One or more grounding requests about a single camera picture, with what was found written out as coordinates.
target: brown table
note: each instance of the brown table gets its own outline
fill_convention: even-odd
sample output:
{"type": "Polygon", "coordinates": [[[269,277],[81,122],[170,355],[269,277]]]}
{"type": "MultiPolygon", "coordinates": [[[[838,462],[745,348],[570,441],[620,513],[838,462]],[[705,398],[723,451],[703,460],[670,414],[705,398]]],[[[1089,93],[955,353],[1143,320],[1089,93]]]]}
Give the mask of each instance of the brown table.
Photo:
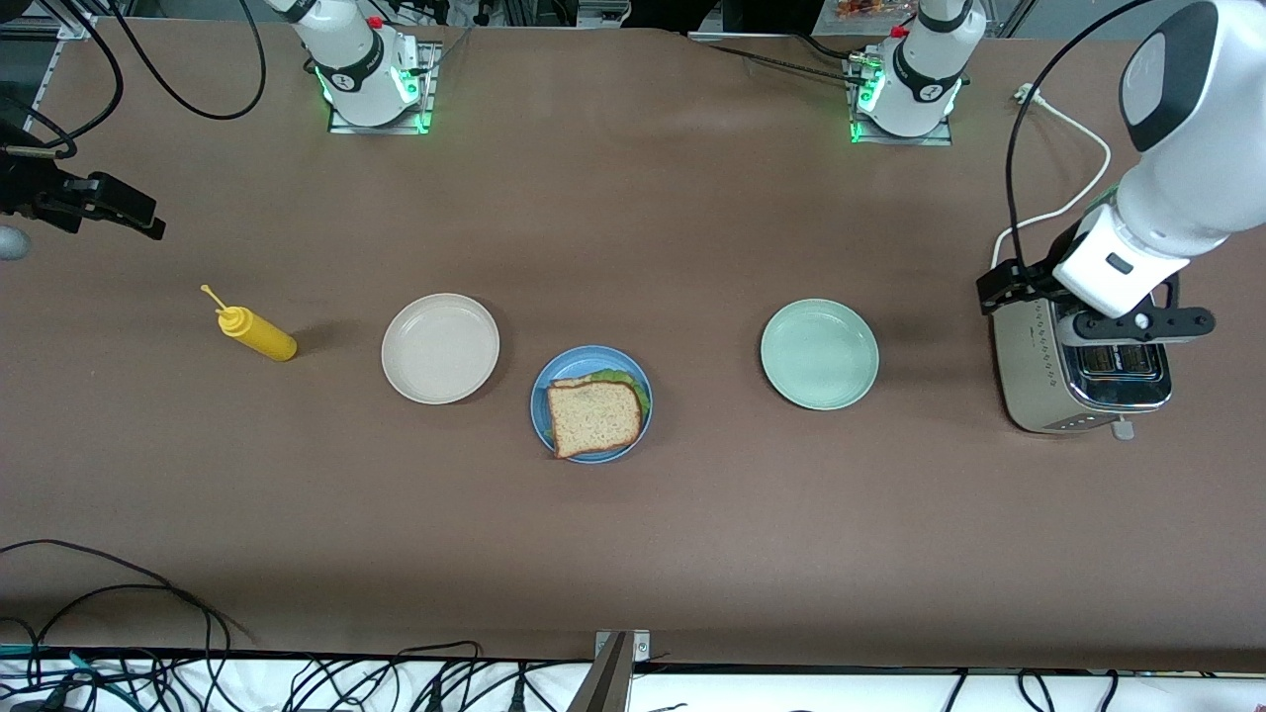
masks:
{"type": "MultiPolygon", "coordinates": [[[[244,25],[137,24],[196,103],[249,96],[244,25]]],[[[837,84],[641,30],[477,30],[444,65],[430,136],[352,138],[324,132],[292,30],[266,27],[263,103],[211,123],[103,28],[127,98],[68,167],[151,193],[170,228],[151,243],[16,220],[35,246],[0,265],[0,541],[127,556],[258,649],[456,636],[582,656],[595,628],[643,627],[675,660],[1266,665],[1261,234],[1185,272],[1219,328],[1172,350],[1176,395],[1136,442],[1025,435],[1003,412],[974,280],[1004,222],[1010,94],[1053,44],[985,42],[944,149],[849,144],[837,84]],[[300,356],[225,340],[201,283],[300,356]],[[436,291],[480,299],[504,340],[489,384],[449,407],[399,397],[379,364],[391,317],[436,291]],[[877,334],[855,407],[801,410],[761,374],[762,326],[806,296],[877,334]],[[581,343],[655,384],[644,441],[601,467],[552,461],[527,416],[541,366],[581,343]]],[[[1134,162],[1115,103],[1129,51],[1091,43],[1047,90],[1119,149],[1113,179],[1134,162]]],[[[77,43],[43,108],[77,125],[108,92],[77,43]]],[[[1034,119],[1023,214],[1099,161],[1034,119]]],[[[1033,253],[1062,227],[1027,231],[1033,253]]],[[[13,555],[0,607],[39,617],[118,580],[13,555]]],[[[142,595],[51,642],[200,645],[196,614],[142,595]]]]}

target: green led light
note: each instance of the green led light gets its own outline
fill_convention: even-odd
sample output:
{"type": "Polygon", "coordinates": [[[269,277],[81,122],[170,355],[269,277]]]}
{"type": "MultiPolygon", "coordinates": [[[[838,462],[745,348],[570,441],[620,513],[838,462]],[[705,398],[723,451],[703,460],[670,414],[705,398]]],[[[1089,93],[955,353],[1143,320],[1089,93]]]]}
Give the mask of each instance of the green led light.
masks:
{"type": "Polygon", "coordinates": [[[879,81],[875,82],[874,87],[862,87],[860,90],[861,94],[857,96],[857,108],[866,113],[874,111],[875,103],[879,101],[879,92],[884,90],[885,84],[887,84],[887,81],[884,77],[879,77],[879,81]]]}
{"type": "Polygon", "coordinates": [[[401,79],[401,76],[408,77],[409,75],[406,75],[405,72],[391,72],[391,80],[396,82],[396,90],[400,92],[400,100],[404,101],[405,104],[413,104],[414,101],[413,95],[417,94],[418,90],[417,87],[413,86],[411,81],[409,82],[411,90],[405,89],[404,85],[405,82],[401,79]]]}
{"type": "Polygon", "coordinates": [[[430,133],[430,114],[432,111],[428,109],[413,118],[413,127],[418,129],[418,133],[430,133]]]}
{"type": "Polygon", "coordinates": [[[953,100],[958,98],[960,89],[962,89],[962,81],[955,82],[953,89],[950,91],[950,101],[946,104],[946,113],[942,115],[948,117],[950,111],[953,111],[953,100]]]}
{"type": "Polygon", "coordinates": [[[334,100],[329,96],[329,86],[325,85],[325,77],[320,76],[320,72],[316,73],[316,81],[320,82],[320,95],[325,98],[325,103],[333,105],[334,100]]]}

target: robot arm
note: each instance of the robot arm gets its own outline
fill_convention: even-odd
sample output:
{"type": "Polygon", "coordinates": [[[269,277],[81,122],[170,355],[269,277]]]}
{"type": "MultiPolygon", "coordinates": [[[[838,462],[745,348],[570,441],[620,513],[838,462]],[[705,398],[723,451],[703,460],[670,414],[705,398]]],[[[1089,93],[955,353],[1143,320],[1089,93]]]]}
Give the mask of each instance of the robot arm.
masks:
{"type": "Polygon", "coordinates": [[[882,82],[858,109],[881,129],[923,136],[950,111],[980,38],[985,11],[977,0],[924,0],[909,32],[879,46],[882,82]]]}
{"type": "MultiPolygon", "coordinates": [[[[1133,341],[1212,331],[1203,309],[1167,314],[1176,331],[1138,313],[1156,312],[1151,293],[1193,257],[1266,224],[1266,5],[1199,0],[1175,13],[1127,65],[1120,108],[1141,161],[1044,261],[1025,269],[1008,260],[981,277],[986,314],[1051,298],[1085,307],[1082,327],[1104,321],[1095,314],[1137,321],[1137,329],[1127,324],[1133,341]]],[[[1094,341],[1085,328],[1074,332],[1094,341]]]]}
{"type": "Polygon", "coordinates": [[[418,41],[366,19],[356,0],[266,0],[313,56],[325,98],[347,122],[376,127],[419,101],[418,41]]]}

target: plate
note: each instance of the plate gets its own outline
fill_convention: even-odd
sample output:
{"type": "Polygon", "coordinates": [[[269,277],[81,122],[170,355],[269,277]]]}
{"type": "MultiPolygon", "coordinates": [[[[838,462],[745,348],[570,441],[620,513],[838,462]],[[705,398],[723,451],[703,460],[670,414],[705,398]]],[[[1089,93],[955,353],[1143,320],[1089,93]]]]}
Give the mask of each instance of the plate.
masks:
{"type": "Polygon", "coordinates": [[[443,405],[479,390],[500,352],[501,334],[482,304],[432,294],[391,319],[382,336],[382,372],[409,400],[443,405]]]}
{"type": "Polygon", "coordinates": [[[829,299],[779,309],[761,336],[761,365],[796,405],[834,410],[857,403],[879,375],[879,343],[866,322],[829,299]]]}
{"type": "Polygon", "coordinates": [[[610,462],[641,442],[642,436],[646,435],[646,429],[651,427],[651,413],[655,412],[655,394],[651,393],[651,380],[646,378],[646,371],[642,370],[642,366],[638,366],[637,361],[630,359],[623,351],[618,351],[610,346],[577,346],[576,348],[563,351],[562,353],[555,356],[552,361],[546,364],[546,367],[541,370],[541,375],[537,376],[537,383],[532,386],[532,427],[536,428],[537,437],[541,438],[541,442],[546,443],[546,447],[553,452],[553,440],[546,435],[546,431],[553,427],[549,418],[549,402],[546,397],[546,389],[549,388],[549,384],[560,379],[579,379],[581,376],[587,376],[594,371],[601,371],[603,369],[615,369],[618,371],[632,374],[642,388],[646,389],[646,397],[651,400],[651,407],[642,414],[642,432],[638,433],[633,445],[627,445],[617,450],[606,450],[604,452],[585,452],[584,455],[568,457],[572,462],[582,462],[586,465],[610,462]]]}

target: mustard bottle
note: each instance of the mustard bottle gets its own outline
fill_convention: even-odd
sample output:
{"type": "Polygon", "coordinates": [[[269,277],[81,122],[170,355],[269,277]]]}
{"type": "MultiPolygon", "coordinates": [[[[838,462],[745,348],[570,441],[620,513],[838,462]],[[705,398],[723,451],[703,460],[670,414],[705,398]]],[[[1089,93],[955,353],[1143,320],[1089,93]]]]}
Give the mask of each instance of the mustard bottle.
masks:
{"type": "Polygon", "coordinates": [[[224,336],[254,348],[273,361],[294,359],[295,351],[299,350],[294,337],[246,307],[227,307],[210,286],[204,284],[201,289],[220,305],[215,313],[220,315],[220,331],[224,336]]]}

